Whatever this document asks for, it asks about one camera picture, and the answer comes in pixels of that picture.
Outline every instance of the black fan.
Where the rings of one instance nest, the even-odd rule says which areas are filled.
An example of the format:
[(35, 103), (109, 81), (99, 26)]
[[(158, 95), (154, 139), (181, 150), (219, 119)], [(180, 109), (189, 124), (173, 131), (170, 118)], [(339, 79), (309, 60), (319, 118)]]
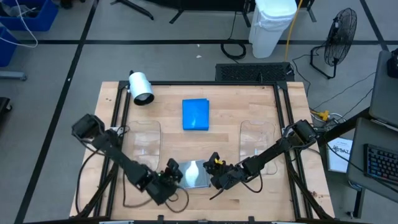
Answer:
[[(347, 56), (349, 48), (353, 43), (356, 30), (356, 12), (350, 8), (340, 11), (333, 19), (333, 24), (330, 27), (329, 35), (324, 44), (314, 47), (311, 50), (310, 65), (318, 70), (327, 79), (336, 77), (337, 65), (340, 64)], [(327, 75), (325, 72), (317, 68), (313, 62), (313, 52), (319, 48), (325, 48), (325, 62), (334, 67), (333, 76)]]

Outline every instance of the yellow cable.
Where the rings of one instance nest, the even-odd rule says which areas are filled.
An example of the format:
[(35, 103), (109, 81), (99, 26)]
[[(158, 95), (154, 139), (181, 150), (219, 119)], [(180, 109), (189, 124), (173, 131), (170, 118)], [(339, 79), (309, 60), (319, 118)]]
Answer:
[(285, 62), (287, 61), (287, 53), (289, 52), (290, 36), (292, 35), (293, 26), (294, 26), (294, 23), (295, 23), (295, 21), (296, 21), (297, 14), (299, 13), (299, 10), (300, 10), (300, 8), (301, 8), (301, 4), (302, 4), (302, 3), (303, 3), (303, 0), (300, 0), (299, 4), (298, 4), (298, 6), (297, 6), (297, 11), (296, 11), (296, 13), (294, 14), (294, 18), (293, 18), (293, 21), (292, 21), (292, 25), (290, 26), (290, 29), (289, 29), (289, 36), (287, 37), (287, 42), (286, 42)]

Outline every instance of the wooden table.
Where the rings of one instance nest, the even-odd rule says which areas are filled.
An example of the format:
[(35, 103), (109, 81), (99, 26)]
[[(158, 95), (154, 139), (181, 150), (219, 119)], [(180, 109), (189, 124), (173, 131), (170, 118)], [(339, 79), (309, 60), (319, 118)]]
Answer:
[[(107, 128), (109, 128), (113, 114), (117, 86), (117, 82), (104, 82), (98, 97), (95, 114), (104, 121)], [(311, 121), (303, 84), (288, 83), (288, 87), (294, 120), (307, 119)], [(246, 120), (266, 121), (272, 124), (271, 129), (275, 129), (273, 143), (280, 138), (275, 97), (271, 86), (153, 86), (153, 91), (155, 100), (150, 105), (136, 106), (134, 103), (130, 103), (127, 123), (153, 120), (160, 123), (162, 145), (158, 170), (166, 167), (169, 158), (174, 158), (177, 162), (207, 160), (213, 152), (218, 152), (222, 160), (226, 160), (228, 163), (237, 163), (239, 160), (240, 125)], [(280, 91), (280, 97), (286, 122), (287, 115), (282, 91)], [(209, 131), (183, 131), (182, 100), (188, 98), (209, 99)], [(126, 141), (124, 143), (123, 152), (132, 159), (133, 143), (126, 143)], [(90, 151), (86, 151), (85, 158), (90, 154)], [(309, 191), (313, 192), (317, 202), (325, 211), (334, 217), (320, 156), (312, 151), (303, 151), (301, 155)], [(191, 189), (188, 190), (189, 206), (182, 213), (172, 213), (165, 205), (157, 206), (154, 202), (141, 208), (123, 207), (121, 184), (123, 173), (119, 172), (111, 218), (115, 220), (155, 220), (158, 215), (164, 215), (165, 220), (248, 220), (248, 216), (254, 216), (258, 221), (294, 220), (284, 155), (280, 155), (274, 161), (275, 163), (269, 163), (271, 166), (269, 169), (276, 170), (276, 164), (277, 172), (274, 175), (263, 175), (264, 188), (261, 193), (254, 194), (242, 184), (238, 184), (210, 201), (209, 198), (217, 193), (214, 187)], [(103, 157), (101, 156), (95, 156), (87, 163), (81, 177), (80, 207), (90, 200), (97, 189), (102, 165)], [(127, 204), (137, 204), (149, 198), (145, 193), (140, 194), (129, 182), (126, 185)], [(249, 183), (249, 186), (258, 189), (259, 178)], [(300, 211), (304, 217), (302, 195), (298, 188), (297, 192)], [(179, 193), (179, 195), (179, 203), (170, 204), (175, 209), (182, 208), (184, 204), (184, 194)], [(106, 192), (103, 198), (105, 203), (102, 206), (102, 214), (104, 214), (107, 199), (108, 193)], [(75, 214), (73, 205), (71, 215)]]

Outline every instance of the concrete floor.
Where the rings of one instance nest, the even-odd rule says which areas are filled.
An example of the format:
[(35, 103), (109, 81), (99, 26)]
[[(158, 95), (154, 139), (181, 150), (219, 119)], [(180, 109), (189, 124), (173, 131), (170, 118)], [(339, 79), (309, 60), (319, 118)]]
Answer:
[[(232, 12), (184, 12), (174, 25), (168, 23), (176, 10), (156, 6), (145, 1), (132, 0), (150, 11), (155, 21), (132, 11), (122, 4), (109, 5), (99, 1), (87, 40), (201, 40), (226, 39), (231, 32)], [(35, 33), (39, 40), (80, 40), (94, 0), (82, 4), (75, 1), (71, 10), (61, 9), (51, 31)], [(388, 44), (398, 44), (398, 24), (395, 22), (395, 0), (366, 0), (371, 14)], [(350, 7), (358, 15), (355, 40), (375, 40), (366, 45), (353, 45), (346, 59), (339, 65), (337, 77), (324, 79), (309, 66), (309, 58), (297, 60), (300, 73), (311, 81), (308, 95), (310, 106), (335, 95), (352, 83), (375, 71), (381, 45), (366, 16), (360, 0), (317, 0), (312, 22), (306, 11), (300, 11), (292, 40), (325, 40), (332, 19), (342, 9)], [(26, 32), (13, 32), (19, 39), (29, 40)], [(249, 28), (238, 16), (233, 38), (248, 39)], [(53, 118), (65, 79), (74, 74), (65, 104), (55, 129), (48, 156), (40, 175), (25, 222), (67, 218), (76, 178), (84, 150), (70, 135), (71, 125), (85, 113), (93, 113), (101, 82), (125, 80), (133, 69), (144, 72), (150, 80), (214, 80), (217, 63), (233, 63), (226, 58), (218, 44), (85, 44), (76, 70), (70, 70), (78, 49), (78, 41), (56, 44), (42, 42), (36, 49), (18, 47), (11, 64), (1, 70), (26, 72), (28, 80), (0, 81), (0, 96), (10, 97), (14, 110), (0, 127), (0, 216), (1, 223), (12, 223), (21, 205), (27, 184), (35, 166), (43, 141)], [(281, 62), (285, 45), (278, 45), (271, 57), (256, 59), (251, 46), (241, 63)], [(309, 53), (314, 45), (291, 45), (289, 61)], [(388, 45), (389, 50), (398, 46)], [(232, 52), (234, 46), (228, 47)], [(331, 73), (331, 67), (316, 58), (320, 68)], [(296, 81), (302, 79), (297, 75)], [(373, 86), (374, 77), (368, 78), (344, 95), (319, 107), (344, 114)], [(370, 97), (358, 105), (347, 118), (369, 106)], [(353, 133), (345, 135), (352, 138)], [(326, 172), (333, 207), (337, 218), (349, 220), (345, 214), (352, 211), (356, 192), (346, 184), (344, 175)], [(398, 205), (367, 191), (363, 217), (354, 222), (393, 223), (398, 218)]]

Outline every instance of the blue block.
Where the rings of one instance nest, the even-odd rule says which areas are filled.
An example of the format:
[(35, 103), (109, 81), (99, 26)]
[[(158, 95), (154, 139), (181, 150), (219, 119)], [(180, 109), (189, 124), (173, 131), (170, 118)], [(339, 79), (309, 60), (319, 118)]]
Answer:
[[(5, 27), (0, 27), (0, 37), (13, 43), (19, 43), (18, 40), (8, 33)], [(5, 67), (10, 63), (16, 47), (17, 45), (0, 40), (0, 67)]]
[(184, 130), (209, 130), (209, 107), (207, 99), (182, 100), (182, 128)]
[[(15, 0), (3, 0), (4, 4), (12, 7), (16, 6)], [(38, 7), (39, 14), (35, 18), (24, 17), (26, 26), (30, 31), (48, 31), (51, 28), (55, 16), (58, 14), (57, 6), (51, 0), (19, 0), (19, 5), (26, 5), (29, 8)], [(1, 17), (0, 22), (9, 30), (26, 31), (20, 17)]]

